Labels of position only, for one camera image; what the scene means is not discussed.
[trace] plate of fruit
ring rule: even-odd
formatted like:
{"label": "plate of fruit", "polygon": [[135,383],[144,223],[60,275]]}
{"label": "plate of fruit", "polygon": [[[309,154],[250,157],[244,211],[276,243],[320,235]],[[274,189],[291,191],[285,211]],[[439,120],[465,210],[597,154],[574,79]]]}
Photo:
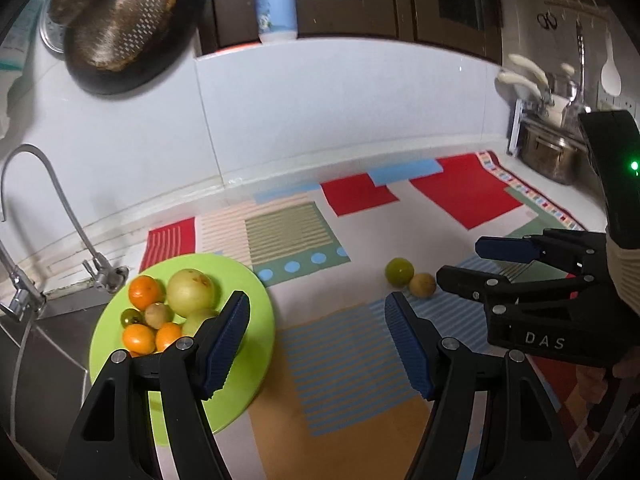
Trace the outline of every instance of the plate of fruit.
{"label": "plate of fruit", "polygon": [[[213,433],[226,428],[249,406],[267,373],[275,323],[262,282],[247,267],[217,254],[185,254],[149,267],[105,307],[94,331],[89,354],[92,383],[114,350],[133,356],[161,352],[178,338],[193,336],[204,320],[215,317],[235,290],[251,307],[249,325],[225,385],[203,402]],[[159,392],[149,392],[154,439],[169,441]]]}

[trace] stainless steel sink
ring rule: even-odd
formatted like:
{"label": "stainless steel sink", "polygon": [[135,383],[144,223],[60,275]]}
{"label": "stainless steel sink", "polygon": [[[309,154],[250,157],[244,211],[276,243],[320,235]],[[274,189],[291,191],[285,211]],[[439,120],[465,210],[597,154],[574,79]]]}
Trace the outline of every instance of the stainless steel sink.
{"label": "stainless steel sink", "polygon": [[0,317],[0,424],[54,475],[91,386],[91,338],[112,298],[82,286],[58,291],[22,322]]}

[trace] white spatula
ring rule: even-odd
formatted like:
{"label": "white spatula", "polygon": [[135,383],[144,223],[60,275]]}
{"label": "white spatula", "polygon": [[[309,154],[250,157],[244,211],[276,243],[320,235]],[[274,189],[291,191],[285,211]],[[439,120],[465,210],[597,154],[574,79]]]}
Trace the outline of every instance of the white spatula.
{"label": "white spatula", "polygon": [[617,97],[622,91],[622,81],[620,80],[620,72],[613,61],[613,41],[611,41],[609,27],[607,27],[605,42],[607,44],[607,62],[602,67],[602,88],[607,94]]}

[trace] green plate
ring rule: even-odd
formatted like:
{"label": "green plate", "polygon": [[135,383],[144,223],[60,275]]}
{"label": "green plate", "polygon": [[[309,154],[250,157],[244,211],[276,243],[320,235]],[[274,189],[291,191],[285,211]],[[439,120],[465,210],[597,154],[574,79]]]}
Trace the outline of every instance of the green plate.
{"label": "green plate", "polygon": [[[149,267],[144,274],[153,276],[166,285],[169,278],[181,269],[198,269],[213,279],[220,287],[217,310],[222,309],[235,290],[243,290],[249,296],[251,305],[249,325],[225,386],[203,403],[211,430],[217,433],[247,409],[267,373],[275,339],[273,309],[267,291],[254,273],[243,264],[225,256],[185,254]],[[92,383],[95,382],[109,355],[123,347],[120,313],[131,306],[128,291],[129,285],[113,297],[95,328],[89,354]],[[174,321],[180,323],[182,318],[176,316]],[[149,392],[149,405],[156,444],[168,446],[169,439],[164,426],[159,392]]]}

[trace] faucet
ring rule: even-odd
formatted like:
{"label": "faucet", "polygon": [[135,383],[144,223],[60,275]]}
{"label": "faucet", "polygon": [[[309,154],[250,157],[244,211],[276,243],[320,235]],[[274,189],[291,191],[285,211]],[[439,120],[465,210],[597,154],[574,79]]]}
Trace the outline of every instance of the faucet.
{"label": "faucet", "polygon": [[[84,246],[91,253],[95,270],[87,260],[84,260],[82,265],[94,279],[94,286],[96,288],[106,290],[110,294],[115,294],[124,285],[129,269],[127,269],[127,267],[118,267],[115,269],[103,254],[95,250],[94,245],[89,241],[89,238],[87,238],[84,229],[82,229],[80,222],[78,222],[78,218],[76,218],[75,213],[71,209],[65,193],[62,191],[56,172],[53,170],[51,162],[39,148],[32,144],[21,144],[9,153],[6,158],[4,167],[2,168],[2,173],[0,174],[0,222],[6,221],[6,216],[4,214],[6,210],[4,207],[4,176],[6,174],[6,168],[9,166],[9,163],[12,161],[14,156],[22,152],[31,153],[36,156],[44,165],[47,173],[49,173],[51,183],[56,190],[56,194],[58,195],[60,202],[62,202],[62,207],[65,209],[66,215],[71,220],[76,232],[78,232]],[[28,306],[31,306],[31,308],[36,312],[39,311],[44,306],[46,297],[38,291],[35,284],[29,279],[27,274],[14,262],[11,256],[9,256],[2,240],[0,240],[0,263],[2,263],[9,272],[9,278],[14,284],[16,290],[14,298],[11,300],[9,305],[4,306],[0,303],[0,308],[18,321],[22,319],[22,316]]]}

